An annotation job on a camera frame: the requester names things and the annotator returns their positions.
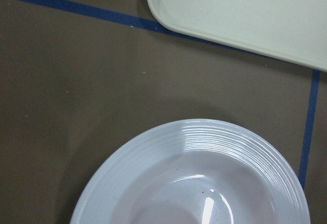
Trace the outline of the white round plate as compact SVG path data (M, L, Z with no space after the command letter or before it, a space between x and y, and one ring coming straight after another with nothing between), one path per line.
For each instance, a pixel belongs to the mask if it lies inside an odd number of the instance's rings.
M115 151L84 188L71 223L310 223L292 167L232 123L187 119Z

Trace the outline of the cream bear serving tray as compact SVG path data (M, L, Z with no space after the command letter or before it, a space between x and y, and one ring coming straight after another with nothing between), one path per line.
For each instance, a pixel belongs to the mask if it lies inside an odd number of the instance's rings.
M326 0L147 0L167 29L326 70Z

